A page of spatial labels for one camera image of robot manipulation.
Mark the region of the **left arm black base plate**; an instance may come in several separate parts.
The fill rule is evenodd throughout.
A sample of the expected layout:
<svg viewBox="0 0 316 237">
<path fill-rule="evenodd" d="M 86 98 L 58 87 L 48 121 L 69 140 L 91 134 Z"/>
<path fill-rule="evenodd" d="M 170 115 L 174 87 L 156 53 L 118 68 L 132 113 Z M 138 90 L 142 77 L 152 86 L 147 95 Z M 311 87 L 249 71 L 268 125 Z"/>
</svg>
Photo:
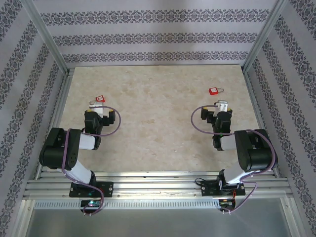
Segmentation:
<svg viewBox="0 0 316 237">
<path fill-rule="evenodd" d="M 113 182 L 97 182 L 96 188 L 98 188 L 105 198 L 111 198 L 113 195 Z M 80 185 L 71 183 L 69 197 L 71 198 L 101 198 L 101 194 L 98 190 L 87 187 L 86 185 Z"/>
</svg>

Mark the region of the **aluminium table edge rail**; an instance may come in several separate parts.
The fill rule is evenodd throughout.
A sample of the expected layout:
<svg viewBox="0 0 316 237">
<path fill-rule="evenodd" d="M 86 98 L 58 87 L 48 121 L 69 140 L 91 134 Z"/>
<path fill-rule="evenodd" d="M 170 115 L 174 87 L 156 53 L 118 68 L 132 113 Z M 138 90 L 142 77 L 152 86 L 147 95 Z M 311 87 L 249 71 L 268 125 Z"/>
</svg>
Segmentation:
<svg viewBox="0 0 316 237">
<path fill-rule="evenodd" d="M 262 117 L 262 111 L 260 109 L 260 105 L 258 104 L 258 100 L 257 100 L 256 94 L 255 94 L 255 91 L 253 89 L 252 83 L 249 79 L 249 75 L 248 75 L 248 73 L 243 73 L 243 75 L 245 78 L 247 89 L 249 91 L 249 96 L 251 99 L 251 103 L 252 103 L 252 106 L 254 109 L 254 113 L 255 113 L 259 128 L 265 129 L 267 131 L 265 121 Z M 282 172 L 280 170 L 280 165 L 278 163 L 274 166 L 273 172 L 277 178 L 286 178 L 286 176 L 284 174 L 282 174 Z"/>
<path fill-rule="evenodd" d="M 49 127 L 47 129 L 46 135 L 48 136 L 49 131 L 53 127 L 58 127 L 62 118 L 63 110 L 66 104 L 67 96 L 69 93 L 71 81 L 73 78 L 74 69 L 70 69 L 68 74 L 63 78 L 62 84 L 60 86 L 59 94 L 57 97 L 57 101 L 55 103 L 55 107 L 53 110 L 53 115 L 51 118 L 51 122 L 49 124 Z"/>
</svg>

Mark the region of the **grey metal panel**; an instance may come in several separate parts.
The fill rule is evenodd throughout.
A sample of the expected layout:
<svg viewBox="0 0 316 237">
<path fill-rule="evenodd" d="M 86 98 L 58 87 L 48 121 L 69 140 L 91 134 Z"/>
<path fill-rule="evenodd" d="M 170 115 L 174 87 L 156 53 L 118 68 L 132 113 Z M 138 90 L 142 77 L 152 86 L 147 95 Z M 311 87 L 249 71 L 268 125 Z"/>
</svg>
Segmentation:
<svg viewBox="0 0 316 237">
<path fill-rule="evenodd" d="M 248 200 L 229 215 L 217 209 L 117 209 L 85 217 L 39 209 L 26 237 L 291 237 L 279 199 Z"/>
</svg>

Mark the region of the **aluminium frame bar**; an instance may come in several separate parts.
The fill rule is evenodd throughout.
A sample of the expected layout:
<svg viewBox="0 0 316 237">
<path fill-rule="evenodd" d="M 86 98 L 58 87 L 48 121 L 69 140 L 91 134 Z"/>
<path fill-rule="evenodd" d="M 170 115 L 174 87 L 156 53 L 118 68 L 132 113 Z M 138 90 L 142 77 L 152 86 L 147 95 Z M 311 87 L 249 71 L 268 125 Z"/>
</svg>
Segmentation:
<svg viewBox="0 0 316 237">
<path fill-rule="evenodd" d="M 293 197 L 283 197 L 280 199 L 286 221 L 291 233 L 291 237 L 307 237 L 306 231 Z"/>
<path fill-rule="evenodd" d="M 11 237 L 26 237 L 35 200 L 22 200 Z"/>
</svg>

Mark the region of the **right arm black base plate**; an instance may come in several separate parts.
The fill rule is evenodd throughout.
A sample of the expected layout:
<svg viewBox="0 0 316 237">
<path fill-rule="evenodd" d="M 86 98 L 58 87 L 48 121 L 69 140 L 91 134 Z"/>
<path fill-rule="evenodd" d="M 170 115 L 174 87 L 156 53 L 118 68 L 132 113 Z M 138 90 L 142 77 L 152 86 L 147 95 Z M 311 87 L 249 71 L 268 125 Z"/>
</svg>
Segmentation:
<svg viewBox="0 0 316 237">
<path fill-rule="evenodd" d="M 227 184 L 216 180 L 200 181 L 201 194 L 203 197 L 228 197 L 228 196 L 244 196 L 245 187 L 243 183 Z"/>
</svg>

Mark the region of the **aluminium corner post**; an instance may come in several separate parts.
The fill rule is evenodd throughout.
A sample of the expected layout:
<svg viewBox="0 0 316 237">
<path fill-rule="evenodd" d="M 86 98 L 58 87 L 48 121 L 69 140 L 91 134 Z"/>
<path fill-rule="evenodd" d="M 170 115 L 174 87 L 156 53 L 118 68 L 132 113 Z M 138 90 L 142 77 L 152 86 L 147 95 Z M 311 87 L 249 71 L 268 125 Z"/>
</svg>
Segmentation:
<svg viewBox="0 0 316 237">
<path fill-rule="evenodd" d="M 33 24 L 35 25 L 37 31 L 39 32 L 41 38 L 43 39 L 44 43 L 52 53 L 57 65 L 62 70 L 62 72 L 68 75 L 69 68 L 60 53 L 57 44 L 55 43 L 51 33 L 49 32 L 44 20 L 37 10 L 33 0 L 20 0 L 23 7 L 25 8 L 27 14 L 29 15 L 30 19 L 32 20 Z"/>
<path fill-rule="evenodd" d="M 271 12 L 269 13 L 269 16 L 267 17 L 267 20 L 260 31 L 258 37 L 255 40 L 254 45 L 252 46 L 251 50 L 249 51 L 249 54 L 245 60 L 245 62 L 242 65 L 242 72 L 246 74 L 252 63 L 254 62 L 255 58 L 257 57 L 261 47 L 263 46 L 264 42 L 266 41 L 267 37 L 269 36 L 273 26 L 275 25 L 277 19 L 283 12 L 283 9 L 285 6 L 289 3 L 289 0 L 276 0 L 275 5 L 273 6 Z"/>
</svg>

